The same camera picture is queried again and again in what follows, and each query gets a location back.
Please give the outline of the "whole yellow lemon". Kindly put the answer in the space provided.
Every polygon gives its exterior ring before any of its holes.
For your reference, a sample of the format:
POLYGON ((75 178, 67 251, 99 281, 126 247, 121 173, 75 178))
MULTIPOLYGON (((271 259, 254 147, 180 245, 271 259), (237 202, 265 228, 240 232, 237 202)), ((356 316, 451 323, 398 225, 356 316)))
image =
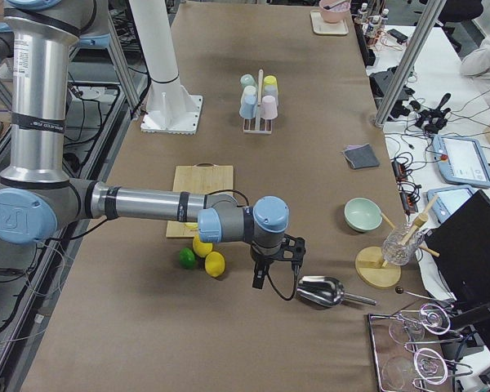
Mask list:
POLYGON ((196 234, 192 241, 193 252, 196 256, 200 258, 205 258, 209 253, 213 251, 212 243, 203 242, 200 237, 196 234))
POLYGON ((218 278, 225 272, 225 258, 219 252, 210 252, 205 258, 204 268, 206 273, 218 278))

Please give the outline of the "white column base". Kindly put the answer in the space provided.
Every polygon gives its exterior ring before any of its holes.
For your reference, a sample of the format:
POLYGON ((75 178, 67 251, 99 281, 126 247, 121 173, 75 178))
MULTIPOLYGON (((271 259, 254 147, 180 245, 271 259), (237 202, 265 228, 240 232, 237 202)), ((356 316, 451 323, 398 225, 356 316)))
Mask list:
POLYGON ((143 132, 193 135, 203 105, 180 81, 164 1, 131 1, 131 13, 150 77, 143 132))

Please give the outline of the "aluminium frame post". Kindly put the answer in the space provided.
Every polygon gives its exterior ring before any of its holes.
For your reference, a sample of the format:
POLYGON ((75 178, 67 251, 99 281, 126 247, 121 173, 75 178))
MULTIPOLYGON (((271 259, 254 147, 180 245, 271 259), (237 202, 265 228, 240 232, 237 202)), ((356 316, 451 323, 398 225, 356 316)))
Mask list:
POLYGON ((401 61, 390 81, 389 88, 385 93, 381 104, 378 107, 373 123, 378 128, 383 128, 395 102, 399 98, 401 89, 403 88, 417 57, 421 53, 426 39, 430 35, 430 31, 434 27, 439 14, 446 4, 445 0, 428 1, 425 10, 417 23, 417 26, 409 40, 409 44, 403 53, 401 61))

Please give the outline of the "green lime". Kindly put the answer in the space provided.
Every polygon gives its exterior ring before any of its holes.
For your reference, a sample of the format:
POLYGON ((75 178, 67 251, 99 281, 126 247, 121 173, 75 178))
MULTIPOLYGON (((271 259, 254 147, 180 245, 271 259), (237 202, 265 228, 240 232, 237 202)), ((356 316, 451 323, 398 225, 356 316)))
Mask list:
POLYGON ((184 247, 180 250, 179 262, 180 266, 186 270, 193 270, 198 265, 194 252, 188 247, 184 247))

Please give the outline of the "beige tray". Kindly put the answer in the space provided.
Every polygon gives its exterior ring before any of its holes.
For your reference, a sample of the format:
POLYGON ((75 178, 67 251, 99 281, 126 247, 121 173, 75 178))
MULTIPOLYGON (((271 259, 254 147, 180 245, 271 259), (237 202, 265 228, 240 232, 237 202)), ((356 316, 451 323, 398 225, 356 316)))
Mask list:
POLYGON ((345 36, 349 29, 345 20, 336 23, 326 22, 319 11, 310 12, 311 27, 315 34, 322 36, 345 36))

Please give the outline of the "green plastic cup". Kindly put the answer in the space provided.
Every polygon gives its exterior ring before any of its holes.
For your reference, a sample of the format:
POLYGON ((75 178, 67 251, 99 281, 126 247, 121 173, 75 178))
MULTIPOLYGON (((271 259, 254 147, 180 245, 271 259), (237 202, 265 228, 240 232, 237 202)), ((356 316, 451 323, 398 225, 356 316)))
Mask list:
POLYGON ((241 76, 240 84, 241 84, 242 89, 245 89, 247 87, 257 88, 257 83, 256 83, 255 78, 249 73, 246 73, 246 74, 241 76))

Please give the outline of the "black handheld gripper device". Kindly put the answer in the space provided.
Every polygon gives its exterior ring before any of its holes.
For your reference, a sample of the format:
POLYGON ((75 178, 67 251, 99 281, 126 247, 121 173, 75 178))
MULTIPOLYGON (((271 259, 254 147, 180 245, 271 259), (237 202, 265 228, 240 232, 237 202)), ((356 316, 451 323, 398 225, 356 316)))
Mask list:
POLYGON ((449 92, 444 94, 438 106, 435 108, 423 107, 418 101, 412 100, 409 106, 417 113, 414 126, 428 134, 438 134, 448 123, 446 115, 451 109, 443 109, 443 106, 450 100, 451 96, 449 92))

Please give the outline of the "bamboo cutting board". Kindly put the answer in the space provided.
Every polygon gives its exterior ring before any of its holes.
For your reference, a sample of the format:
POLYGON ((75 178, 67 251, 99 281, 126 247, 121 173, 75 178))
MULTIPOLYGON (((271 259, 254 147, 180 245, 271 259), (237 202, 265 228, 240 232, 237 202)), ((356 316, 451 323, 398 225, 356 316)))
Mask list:
MULTIPOLYGON (((207 194, 234 187, 234 167, 231 165, 198 164, 177 166, 172 190, 188 191, 195 194, 207 194)), ((168 221, 167 238, 192 238, 198 231, 195 222, 180 223, 168 221)))

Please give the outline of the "pink plastic cup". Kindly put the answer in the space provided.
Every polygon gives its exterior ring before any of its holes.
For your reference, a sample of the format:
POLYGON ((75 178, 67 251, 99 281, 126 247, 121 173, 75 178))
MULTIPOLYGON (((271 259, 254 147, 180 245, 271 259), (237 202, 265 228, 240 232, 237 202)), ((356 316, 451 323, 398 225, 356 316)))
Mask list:
POLYGON ((266 95, 261 101, 261 118, 274 120, 278 117, 278 103, 274 96, 266 95))

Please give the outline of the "blue plastic cup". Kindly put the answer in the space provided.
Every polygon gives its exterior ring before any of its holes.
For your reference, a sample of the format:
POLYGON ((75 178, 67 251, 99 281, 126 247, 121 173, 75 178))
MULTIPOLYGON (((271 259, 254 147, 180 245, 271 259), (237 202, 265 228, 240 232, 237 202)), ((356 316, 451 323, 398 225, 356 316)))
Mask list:
POLYGON ((243 96, 239 114, 243 119, 253 119, 256 116, 257 97, 256 94, 243 96))

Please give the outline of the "wooden mug tree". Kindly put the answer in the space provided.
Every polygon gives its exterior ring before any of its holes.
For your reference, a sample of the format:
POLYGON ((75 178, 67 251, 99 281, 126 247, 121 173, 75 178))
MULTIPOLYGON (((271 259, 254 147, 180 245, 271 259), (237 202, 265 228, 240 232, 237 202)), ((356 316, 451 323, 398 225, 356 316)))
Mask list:
MULTIPOLYGON (((411 229, 403 238, 404 243, 429 220, 428 211, 433 207, 436 198, 437 196, 428 202, 425 209, 410 224, 411 229)), ((381 217, 391 229, 397 226, 383 212, 381 212, 381 217)), ((426 245, 422 245, 422 243, 419 245, 420 249, 434 257, 439 257, 437 251, 428 248, 426 245)), ((366 247, 360 251, 355 259, 355 269, 365 283, 381 289, 394 286, 401 277, 401 265, 392 265, 386 262, 382 255, 382 246, 366 247)))

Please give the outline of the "wine glass rack tray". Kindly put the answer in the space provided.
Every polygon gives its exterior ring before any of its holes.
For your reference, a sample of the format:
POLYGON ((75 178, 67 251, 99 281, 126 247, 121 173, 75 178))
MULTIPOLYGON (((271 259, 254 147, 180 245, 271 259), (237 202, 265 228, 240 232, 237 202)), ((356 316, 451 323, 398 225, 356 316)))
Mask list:
POLYGON ((381 386, 381 370, 386 361, 395 356, 410 357, 421 348, 430 348, 436 351, 448 367, 447 380, 442 385, 434 387, 433 391, 449 391, 452 383, 458 377, 472 375, 474 369, 470 365, 444 357, 441 347, 444 340, 439 336, 427 332, 425 338, 419 342, 408 342, 404 344, 395 342, 389 334, 389 325, 392 318, 385 314, 369 314, 367 316, 372 358, 376 373, 377 389, 379 391, 386 391, 381 386))

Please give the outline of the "white plastic cup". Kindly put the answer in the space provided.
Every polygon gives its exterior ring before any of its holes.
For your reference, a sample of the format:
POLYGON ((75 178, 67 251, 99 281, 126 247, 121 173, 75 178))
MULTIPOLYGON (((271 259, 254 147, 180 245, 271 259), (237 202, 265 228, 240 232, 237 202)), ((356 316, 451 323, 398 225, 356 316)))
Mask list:
POLYGON ((254 86, 254 85, 245 86, 243 88, 242 100, 245 100, 245 98, 248 96, 255 97, 256 92, 257 92, 256 86, 254 86))

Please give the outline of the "yellow plastic cup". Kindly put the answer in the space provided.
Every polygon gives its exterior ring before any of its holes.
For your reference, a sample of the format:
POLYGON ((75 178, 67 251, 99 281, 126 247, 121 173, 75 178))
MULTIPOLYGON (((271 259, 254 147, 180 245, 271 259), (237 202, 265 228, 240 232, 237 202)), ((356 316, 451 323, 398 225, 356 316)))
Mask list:
POLYGON ((277 78, 274 75, 264 76, 263 83, 265 86, 269 86, 269 85, 272 85, 275 87, 278 86, 277 78))

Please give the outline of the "blue teach pendant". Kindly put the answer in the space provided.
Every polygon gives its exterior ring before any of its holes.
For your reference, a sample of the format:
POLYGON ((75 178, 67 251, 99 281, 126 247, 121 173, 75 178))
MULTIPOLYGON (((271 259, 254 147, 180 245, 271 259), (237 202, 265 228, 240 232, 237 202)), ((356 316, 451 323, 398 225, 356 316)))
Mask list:
POLYGON ((432 148, 447 183, 490 189, 490 168, 478 140, 435 135, 432 148))
POLYGON ((437 189, 430 189, 426 193, 427 200, 430 202, 437 196, 433 207, 438 222, 444 223, 457 209, 459 209, 471 196, 476 189, 470 185, 454 185, 437 189))

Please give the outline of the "glass mug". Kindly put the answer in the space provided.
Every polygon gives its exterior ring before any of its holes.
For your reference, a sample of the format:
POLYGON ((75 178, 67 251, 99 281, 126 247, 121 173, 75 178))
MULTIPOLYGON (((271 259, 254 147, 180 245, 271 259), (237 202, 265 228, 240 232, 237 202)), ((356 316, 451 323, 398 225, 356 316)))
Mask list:
POLYGON ((415 255, 419 245, 424 241, 424 233, 417 230, 407 242, 403 238, 410 231, 408 224, 397 225, 382 244, 382 255, 392 265, 406 265, 415 255))

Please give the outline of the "grey folded cloth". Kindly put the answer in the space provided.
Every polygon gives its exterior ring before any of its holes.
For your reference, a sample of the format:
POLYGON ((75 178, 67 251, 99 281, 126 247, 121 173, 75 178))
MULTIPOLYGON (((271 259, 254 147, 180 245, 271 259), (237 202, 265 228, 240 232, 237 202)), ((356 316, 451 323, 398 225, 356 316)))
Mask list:
POLYGON ((354 170, 380 166, 380 161, 370 144, 347 146, 343 149, 342 154, 354 170))

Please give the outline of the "pink bowl with ice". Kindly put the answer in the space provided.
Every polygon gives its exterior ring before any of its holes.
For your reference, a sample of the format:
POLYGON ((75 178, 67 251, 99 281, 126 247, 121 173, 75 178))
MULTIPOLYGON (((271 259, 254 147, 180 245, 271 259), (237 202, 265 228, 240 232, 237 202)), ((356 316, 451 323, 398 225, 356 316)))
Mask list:
POLYGON ((350 1, 322 0, 318 7, 320 15, 327 23, 338 23, 350 14, 350 1))

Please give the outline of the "black monitor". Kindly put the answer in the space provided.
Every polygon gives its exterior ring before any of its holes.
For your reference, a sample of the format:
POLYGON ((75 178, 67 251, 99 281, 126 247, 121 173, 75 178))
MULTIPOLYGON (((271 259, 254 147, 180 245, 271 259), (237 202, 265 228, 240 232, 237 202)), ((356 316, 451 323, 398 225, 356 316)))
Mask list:
POLYGON ((434 262, 458 301, 490 301, 490 198, 482 190, 430 230, 425 241, 439 253, 434 262))

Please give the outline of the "metal scoop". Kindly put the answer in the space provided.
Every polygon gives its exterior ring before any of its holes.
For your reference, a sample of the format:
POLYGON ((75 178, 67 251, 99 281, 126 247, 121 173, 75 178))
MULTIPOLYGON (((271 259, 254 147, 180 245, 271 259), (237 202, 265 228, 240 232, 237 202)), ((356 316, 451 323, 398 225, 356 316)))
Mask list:
POLYGON ((324 307, 333 307, 344 301, 377 305, 372 298, 348 293, 342 281, 330 276, 304 276, 298 281, 296 291, 303 298, 324 307))

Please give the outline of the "green bowl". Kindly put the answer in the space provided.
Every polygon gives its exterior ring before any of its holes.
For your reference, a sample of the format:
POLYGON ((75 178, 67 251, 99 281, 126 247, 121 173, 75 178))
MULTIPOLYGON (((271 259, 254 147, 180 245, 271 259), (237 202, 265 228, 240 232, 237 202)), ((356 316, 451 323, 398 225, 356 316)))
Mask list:
POLYGON ((352 198, 344 207, 346 224, 355 231, 366 233, 380 227, 381 209, 368 198, 352 198))

